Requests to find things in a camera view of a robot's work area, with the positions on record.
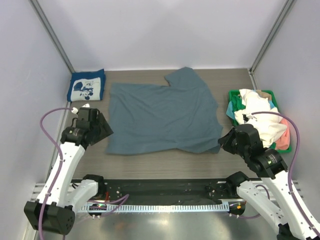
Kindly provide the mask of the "grey-blue t shirt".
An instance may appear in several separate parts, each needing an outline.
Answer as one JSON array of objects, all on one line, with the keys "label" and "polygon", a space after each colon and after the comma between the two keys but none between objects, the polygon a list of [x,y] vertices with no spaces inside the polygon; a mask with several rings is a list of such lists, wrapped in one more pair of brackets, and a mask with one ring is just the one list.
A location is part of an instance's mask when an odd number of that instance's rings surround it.
[{"label": "grey-blue t shirt", "polygon": [[189,67],[165,76],[167,85],[113,83],[106,153],[138,155],[171,149],[218,153],[222,126],[208,85]]}]

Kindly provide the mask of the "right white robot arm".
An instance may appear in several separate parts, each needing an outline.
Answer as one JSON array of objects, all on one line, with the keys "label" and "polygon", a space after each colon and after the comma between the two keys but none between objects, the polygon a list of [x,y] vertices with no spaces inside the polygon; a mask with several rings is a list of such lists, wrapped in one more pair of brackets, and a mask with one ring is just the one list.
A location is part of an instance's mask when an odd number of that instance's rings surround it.
[{"label": "right white robot arm", "polygon": [[313,217],[290,179],[281,155],[266,148],[251,124],[233,127],[218,140],[220,147],[239,155],[273,194],[275,202],[260,193],[241,171],[226,178],[225,192],[247,201],[274,229],[278,240],[318,240],[320,224]]}]

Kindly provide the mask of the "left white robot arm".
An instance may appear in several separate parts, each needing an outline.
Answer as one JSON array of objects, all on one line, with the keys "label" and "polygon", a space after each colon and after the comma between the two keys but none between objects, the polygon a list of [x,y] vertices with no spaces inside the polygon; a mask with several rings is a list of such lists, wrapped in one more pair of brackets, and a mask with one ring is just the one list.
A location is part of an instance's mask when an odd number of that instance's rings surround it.
[{"label": "left white robot arm", "polygon": [[54,142],[58,156],[49,177],[37,198],[24,206],[24,213],[41,240],[45,232],[68,235],[80,208],[89,200],[101,200],[107,191],[103,176],[95,174],[87,174],[72,192],[68,191],[87,148],[113,134],[97,108],[85,104],[70,111],[76,117],[62,131],[60,141]]}]

